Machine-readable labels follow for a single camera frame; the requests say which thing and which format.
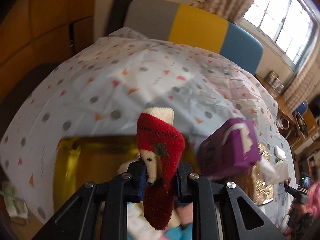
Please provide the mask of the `grey yellow blue sofa back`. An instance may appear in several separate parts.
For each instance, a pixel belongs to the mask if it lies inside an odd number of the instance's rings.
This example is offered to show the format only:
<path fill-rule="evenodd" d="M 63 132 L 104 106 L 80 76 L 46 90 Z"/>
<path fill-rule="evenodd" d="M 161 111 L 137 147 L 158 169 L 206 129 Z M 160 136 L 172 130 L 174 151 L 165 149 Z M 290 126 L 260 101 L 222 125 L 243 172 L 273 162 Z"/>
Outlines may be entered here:
<path fill-rule="evenodd" d="M 263 45 L 244 29 L 204 10 L 165 0 L 134 0 L 125 22 L 148 38 L 208 50 L 255 74 Z"/>

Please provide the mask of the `gold ornate tissue box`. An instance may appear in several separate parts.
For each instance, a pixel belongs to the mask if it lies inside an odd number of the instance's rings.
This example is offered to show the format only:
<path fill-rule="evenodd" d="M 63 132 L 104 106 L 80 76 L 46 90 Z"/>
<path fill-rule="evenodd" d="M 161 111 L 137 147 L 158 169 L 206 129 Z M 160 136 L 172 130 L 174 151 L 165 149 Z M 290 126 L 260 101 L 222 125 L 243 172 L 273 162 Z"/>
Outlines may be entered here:
<path fill-rule="evenodd" d="M 267 146 L 261 142 L 258 143 L 260 160 L 252 167 L 251 180 L 253 190 L 251 199 L 257 206 L 263 206 L 274 200 L 274 185 L 267 184 L 275 169 L 270 160 Z"/>

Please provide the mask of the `purple cardboard box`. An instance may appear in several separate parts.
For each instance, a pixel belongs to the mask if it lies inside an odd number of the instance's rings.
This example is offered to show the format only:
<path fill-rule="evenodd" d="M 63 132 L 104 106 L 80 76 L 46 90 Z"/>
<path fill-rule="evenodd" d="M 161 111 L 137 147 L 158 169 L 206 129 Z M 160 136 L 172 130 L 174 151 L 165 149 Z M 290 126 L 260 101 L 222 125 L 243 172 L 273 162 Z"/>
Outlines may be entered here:
<path fill-rule="evenodd" d="M 249 171 L 261 158 L 253 121 L 228 119 L 200 144 L 196 156 L 201 174 L 212 180 Z"/>

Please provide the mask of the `window with white frame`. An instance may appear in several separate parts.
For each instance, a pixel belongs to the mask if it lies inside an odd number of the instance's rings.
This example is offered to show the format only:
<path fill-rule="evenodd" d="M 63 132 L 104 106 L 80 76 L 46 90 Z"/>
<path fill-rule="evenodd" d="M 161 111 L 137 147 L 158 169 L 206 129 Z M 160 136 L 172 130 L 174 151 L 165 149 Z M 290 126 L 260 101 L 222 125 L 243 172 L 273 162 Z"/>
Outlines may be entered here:
<path fill-rule="evenodd" d="M 285 54 L 292 69 L 300 68 L 309 52 L 316 26 L 302 0 L 254 0 L 243 19 Z"/>

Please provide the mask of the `jars on desk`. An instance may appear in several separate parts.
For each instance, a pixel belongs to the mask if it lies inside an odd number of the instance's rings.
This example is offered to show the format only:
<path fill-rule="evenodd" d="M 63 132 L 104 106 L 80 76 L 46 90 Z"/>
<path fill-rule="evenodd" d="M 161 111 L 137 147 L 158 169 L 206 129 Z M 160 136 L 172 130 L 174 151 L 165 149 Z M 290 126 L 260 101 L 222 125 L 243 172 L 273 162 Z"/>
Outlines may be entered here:
<path fill-rule="evenodd" d="M 271 88 L 273 88 L 277 93 L 279 93 L 279 94 L 282 93 L 282 91 L 284 89 L 284 85 L 280 81 L 279 75 L 275 71 L 271 70 L 267 74 L 265 80 L 271 86 Z"/>

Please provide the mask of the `black rolled mat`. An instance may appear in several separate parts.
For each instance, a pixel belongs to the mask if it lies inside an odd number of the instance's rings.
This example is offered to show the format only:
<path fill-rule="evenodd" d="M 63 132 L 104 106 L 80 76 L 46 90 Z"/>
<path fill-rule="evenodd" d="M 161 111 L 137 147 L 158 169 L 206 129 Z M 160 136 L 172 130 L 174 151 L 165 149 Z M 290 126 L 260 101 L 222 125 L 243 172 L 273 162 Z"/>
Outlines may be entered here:
<path fill-rule="evenodd" d="M 134 0 L 113 0 L 105 34 L 109 35 L 124 26 L 130 3 Z"/>

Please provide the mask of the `wooden wardrobe panels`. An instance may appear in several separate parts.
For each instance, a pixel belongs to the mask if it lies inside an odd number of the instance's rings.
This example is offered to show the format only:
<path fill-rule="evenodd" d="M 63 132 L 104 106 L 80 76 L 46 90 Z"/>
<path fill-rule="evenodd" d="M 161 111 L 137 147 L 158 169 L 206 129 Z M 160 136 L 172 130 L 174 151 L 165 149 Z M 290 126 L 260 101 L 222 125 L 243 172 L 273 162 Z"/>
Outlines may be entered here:
<path fill-rule="evenodd" d="M 1 23 L 1 98 L 29 71 L 93 43 L 95 0 L 17 0 Z"/>

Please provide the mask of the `wooden side desk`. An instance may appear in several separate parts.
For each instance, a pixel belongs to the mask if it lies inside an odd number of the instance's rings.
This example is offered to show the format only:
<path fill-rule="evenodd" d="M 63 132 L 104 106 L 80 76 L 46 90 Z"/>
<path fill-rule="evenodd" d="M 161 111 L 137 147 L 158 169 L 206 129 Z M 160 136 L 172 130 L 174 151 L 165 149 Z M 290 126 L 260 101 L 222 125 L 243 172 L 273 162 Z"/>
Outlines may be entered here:
<path fill-rule="evenodd" d="M 289 123 L 289 127 L 287 130 L 281 129 L 280 133 L 285 136 L 289 136 L 289 143 L 293 144 L 293 148 L 298 147 L 302 143 L 306 142 L 307 140 L 316 139 L 315 135 L 318 132 L 318 125 L 316 123 L 313 114 L 308 109 L 303 115 L 303 119 L 306 123 L 306 127 L 308 129 L 308 135 L 304 136 L 303 133 L 299 129 L 298 122 L 296 120 L 295 115 L 290 112 L 289 107 L 287 106 L 283 97 L 278 94 L 262 77 L 255 74 L 257 80 L 263 85 L 263 87 L 269 92 L 269 94 L 276 100 L 278 104 L 278 115 L 287 120 Z"/>

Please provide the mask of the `white sponge block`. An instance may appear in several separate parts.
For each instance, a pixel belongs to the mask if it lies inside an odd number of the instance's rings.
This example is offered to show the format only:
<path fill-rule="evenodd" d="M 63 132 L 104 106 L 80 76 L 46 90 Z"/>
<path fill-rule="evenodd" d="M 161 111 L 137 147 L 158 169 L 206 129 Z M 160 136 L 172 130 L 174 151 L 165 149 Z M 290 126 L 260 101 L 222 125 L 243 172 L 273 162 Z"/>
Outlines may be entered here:
<path fill-rule="evenodd" d="M 286 161 L 286 154 L 279 146 L 274 146 L 274 154 L 278 159 Z"/>

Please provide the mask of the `red christmas sock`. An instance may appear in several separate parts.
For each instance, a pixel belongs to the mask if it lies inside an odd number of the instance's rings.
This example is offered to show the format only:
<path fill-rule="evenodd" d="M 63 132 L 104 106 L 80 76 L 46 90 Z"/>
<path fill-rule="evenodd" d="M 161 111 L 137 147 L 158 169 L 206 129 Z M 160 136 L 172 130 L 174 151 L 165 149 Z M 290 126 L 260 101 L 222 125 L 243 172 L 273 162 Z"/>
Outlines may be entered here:
<path fill-rule="evenodd" d="M 151 107 L 137 121 L 137 147 L 146 166 L 147 183 L 143 197 L 144 217 L 156 230 L 164 230 L 174 208 L 174 176 L 184 137 L 173 126 L 171 108 Z"/>

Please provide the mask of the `blue folding chair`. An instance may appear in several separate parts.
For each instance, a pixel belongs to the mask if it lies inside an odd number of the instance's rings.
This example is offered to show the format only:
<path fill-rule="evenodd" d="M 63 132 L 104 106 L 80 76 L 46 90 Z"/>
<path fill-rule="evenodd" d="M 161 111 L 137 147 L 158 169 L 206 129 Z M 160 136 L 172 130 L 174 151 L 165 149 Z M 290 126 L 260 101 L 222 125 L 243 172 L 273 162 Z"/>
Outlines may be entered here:
<path fill-rule="evenodd" d="M 303 102 L 296 108 L 296 112 L 298 112 L 301 116 L 303 116 L 308 110 L 308 102 L 303 100 Z"/>

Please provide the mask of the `gold metal tin tray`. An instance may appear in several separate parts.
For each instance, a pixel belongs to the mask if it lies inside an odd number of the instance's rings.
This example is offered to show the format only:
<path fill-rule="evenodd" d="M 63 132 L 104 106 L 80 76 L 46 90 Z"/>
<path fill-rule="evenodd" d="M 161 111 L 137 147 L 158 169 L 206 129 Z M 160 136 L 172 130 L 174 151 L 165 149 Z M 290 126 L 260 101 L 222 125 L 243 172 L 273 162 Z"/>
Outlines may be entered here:
<path fill-rule="evenodd" d="M 56 149 L 53 179 L 54 211 L 57 211 L 87 181 L 112 180 L 137 159 L 135 135 L 64 137 Z"/>

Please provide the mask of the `patterned white tablecloth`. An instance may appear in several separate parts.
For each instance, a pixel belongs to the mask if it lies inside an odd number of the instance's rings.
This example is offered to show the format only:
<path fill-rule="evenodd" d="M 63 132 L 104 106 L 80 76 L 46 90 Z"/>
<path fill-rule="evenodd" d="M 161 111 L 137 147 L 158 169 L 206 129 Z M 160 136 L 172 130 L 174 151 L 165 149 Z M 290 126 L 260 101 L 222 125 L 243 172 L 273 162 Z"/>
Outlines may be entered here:
<path fill-rule="evenodd" d="M 1 102 L 1 165 L 31 212 L 54 213 L 53 175 L 61 138 L 134 134 L 140 113 L 174 110 L 174 125 L 198 149 L 229 118 L 252 120 L 258 140 L 282 148 L 291 180 L 289 143 L 276 126 L 277 102 L 253 74 L 200 48 L 152 40 L 129 28 L 99 38 L 59 66 L 29 72 Z"/>

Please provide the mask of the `blue plush elephant toy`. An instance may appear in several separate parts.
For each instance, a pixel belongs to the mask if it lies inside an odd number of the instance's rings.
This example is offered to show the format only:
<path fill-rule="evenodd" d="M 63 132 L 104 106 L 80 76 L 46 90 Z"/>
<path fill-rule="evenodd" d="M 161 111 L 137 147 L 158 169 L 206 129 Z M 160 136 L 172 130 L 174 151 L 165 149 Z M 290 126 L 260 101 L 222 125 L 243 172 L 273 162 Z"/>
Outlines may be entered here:
<path fill-rule="evenodd" d="M 179 225 L 175 228 L 168 229 L 164 236 L 170 240 L 192 240 L 193 224 Z"/>

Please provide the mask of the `pink blue rolled towel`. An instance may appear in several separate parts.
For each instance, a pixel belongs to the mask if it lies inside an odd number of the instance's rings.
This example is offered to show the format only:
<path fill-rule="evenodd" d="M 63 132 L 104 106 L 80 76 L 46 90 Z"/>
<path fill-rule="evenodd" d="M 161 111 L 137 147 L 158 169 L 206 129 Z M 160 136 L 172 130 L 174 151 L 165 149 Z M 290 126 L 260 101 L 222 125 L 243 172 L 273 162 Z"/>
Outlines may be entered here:
<path fill-rule="evenodd" d="M 174 202 L 174 209 L 180 219 L 180 227 L 185 230 L 189 225 L 193 223 L 193 204 L 192 203 L 180 203 L 177 199 Z"/>

